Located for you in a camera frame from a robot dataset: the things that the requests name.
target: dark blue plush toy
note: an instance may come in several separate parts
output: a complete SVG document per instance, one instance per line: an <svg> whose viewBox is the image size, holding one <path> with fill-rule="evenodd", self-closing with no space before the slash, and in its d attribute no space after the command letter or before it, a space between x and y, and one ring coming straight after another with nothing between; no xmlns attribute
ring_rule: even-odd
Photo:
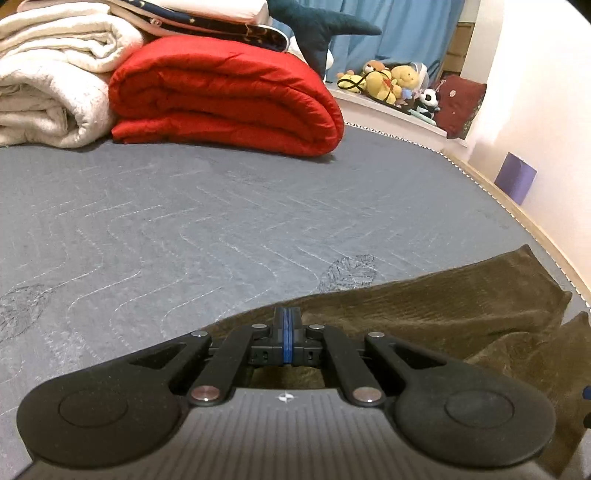
<svg viewBox="0 0 591 480"><path fill-rule="evenodd" d="M269 14L290 27L306 62L324 78L326 55L337 35L381 35L382 30L353 15L304 7L296 0L267 0Z"/></svg>

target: purple paper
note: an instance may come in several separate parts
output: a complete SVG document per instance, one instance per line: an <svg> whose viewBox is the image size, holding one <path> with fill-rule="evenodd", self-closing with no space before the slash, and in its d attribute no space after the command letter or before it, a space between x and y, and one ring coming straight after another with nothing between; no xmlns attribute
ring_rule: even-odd
<svg viewBox="0 0 591 480"><path fill-rule="evenodd" d="M517 205L525 200L537 172L520 158L509 153L503 162L495 185L505 192Z"/></svg>

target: red comforter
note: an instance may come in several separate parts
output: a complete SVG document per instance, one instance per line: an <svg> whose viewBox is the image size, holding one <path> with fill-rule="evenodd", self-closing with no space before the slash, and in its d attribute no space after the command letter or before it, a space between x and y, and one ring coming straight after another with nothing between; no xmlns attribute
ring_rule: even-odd
<svg viewBox="0 0 591 480"><path fill-rule="evenodd" d="M288 155L331 152L343 137L339 105L288 53L216 38L167 37L131 56L109 100L125 143L215 142Z"/></svg>

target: bed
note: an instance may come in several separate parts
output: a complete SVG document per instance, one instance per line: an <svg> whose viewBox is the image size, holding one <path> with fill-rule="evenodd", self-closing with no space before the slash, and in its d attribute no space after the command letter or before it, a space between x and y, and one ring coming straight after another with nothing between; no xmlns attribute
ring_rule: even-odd
<svg viewBox="0 0 591 480"><path fill-rule="evenodd" d="M0 479L28 463L17 406L48 378L231 314L484 260L532 236L442 155L352 126L301 160L111 140L0 156ZM587 307L575 292L571 319Z"/></svg>

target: stuffed animal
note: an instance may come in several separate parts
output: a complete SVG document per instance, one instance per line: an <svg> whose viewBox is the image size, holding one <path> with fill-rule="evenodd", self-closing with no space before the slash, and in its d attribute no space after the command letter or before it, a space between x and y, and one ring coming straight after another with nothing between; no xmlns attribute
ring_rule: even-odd
<svg viewBox="0 0 591 480"><path fill-rule="evenodd" d="M439 110L441 110L439 108L439 94L432 88L428 88L417 98L415 109L409 110L409 113L428 124L437 126L433 117Z"/></svg>
<svg viewBox="0 0 591 480"><path fill-rule="evenodd" d="M390 70L392 80L402 89L401 101L413 98L413 90L421 83L417 71L410 65L399 65Z"/></svg>
<svg viewBox="0 0 591 480"><path fill-rule="evenodd" d="M363 73L381 72L383 70L388 69L386 68L386 65L379 60L370 60L363 66Z"/></svg>
<svg viewBox="0 0 591 480"><path fill-rule="evenodd" d="M267 0L267 5L271 17L291 27L303 57L320 78L326 72L326 57L333 37L382 34L381 28L361 18L306 7L296 0Z"/></svg>
<svg viewBox="0 0 591 480"><path fill-rule="evenodd" d="M396 92L402 89L383 72L369 72L365 77L365 90L369 96L393 105L396 102Z"/></svg>
<svg viewBox="0 0 591 480"><path fill-rule="evenodd" d="M304 55L301 52L300 46L297 44L297 40L295 37L290 38L290 45L287 49L287 52L291 53L292 55L295 55L304 63L308 63L308 62L306 62L306 59L304 58ZM332 52L329 50L326 54L326 70L331 68L334 63L335 63L335 58L333 57Z"/></svg>
<svg viewBox="0 0 591 480"><path fill-rule="evenodd" d="M361 75L355 75L353 70L347 70L347 73L339 72L336 77L338 78L337 87L343 90L353 93L361 93L361 90L365 90L366 79Z"/></svg>

